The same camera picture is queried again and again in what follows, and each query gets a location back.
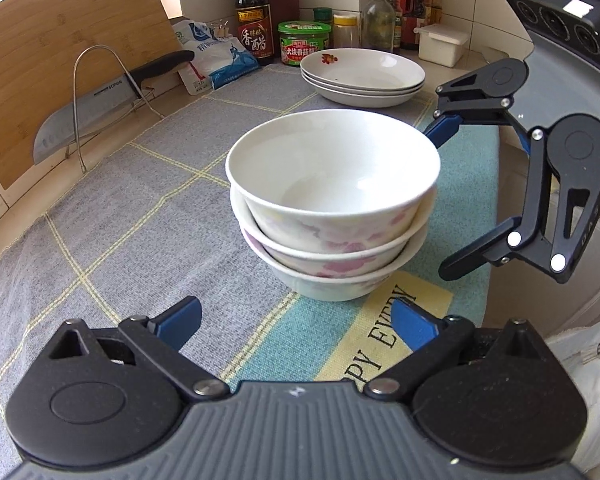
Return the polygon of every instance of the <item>cutting board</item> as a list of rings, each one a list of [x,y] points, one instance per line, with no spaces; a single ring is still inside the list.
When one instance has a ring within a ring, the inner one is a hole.
[[[45,119],[73,99],[80,53],[113,48],[128,69],[180,50],[160,0],[4,0],[0,2],[0,183],[6,189],[33,165]],[[78,69],[78,95],[122,73],[104,50]]]

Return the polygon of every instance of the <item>green lid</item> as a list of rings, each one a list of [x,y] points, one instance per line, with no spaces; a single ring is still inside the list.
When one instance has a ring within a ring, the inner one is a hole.
[[[284,22],[278,25],[278,31],[286,34],[328,34],[331,32],[331,25],[317,22]]]
[[[316,22],[330,22],[333,17],[333,9],[329,7],[315,7],[314,20]]]

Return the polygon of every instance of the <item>knife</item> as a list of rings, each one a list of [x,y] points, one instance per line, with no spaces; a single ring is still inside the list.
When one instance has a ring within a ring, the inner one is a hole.
[[[191,62],[192,50],[179,50],[165,54],[145,65],[130,70],[131,77],[142,88],[142,82],[170,72],[181,63]],[[125,104],[141,99],[126,74],[97,88],[76,101],[80,136],[90,134],[89,128]],[[33,162],[39,164],[75,140],[74,104],[71,102],[55,111],[42,123],[33,143]]]

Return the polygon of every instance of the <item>camera module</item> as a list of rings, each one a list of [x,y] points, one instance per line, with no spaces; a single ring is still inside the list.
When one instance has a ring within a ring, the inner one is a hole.
[[[534,10],[531,7],[529,7],[525,2],[518,2],[518,10],[528,22],[538,22],[538,16],[536,16]]]
[[[558,14],[552,10],[540,9],[540,16],[552,33],[563,41],[569,41],[569,29]]]
[[[594,56],[600,54],[600,46],[596,38],[582,25],[575,26],[576,36],[580,40],[580,43]]]

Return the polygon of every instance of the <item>stacked bowl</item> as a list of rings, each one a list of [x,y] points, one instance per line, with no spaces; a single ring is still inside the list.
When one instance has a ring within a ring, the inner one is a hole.
[[[312,110],[242,136],[226,159],[251,249],[316,300],[370,293],[422,247],[440,157],[418,130],[362,110]]]
[[[424,85],[420,65],[395,54],[333,48],[305,57],[302,78],[323,97],[347,106],[388,108],[413,98]]]

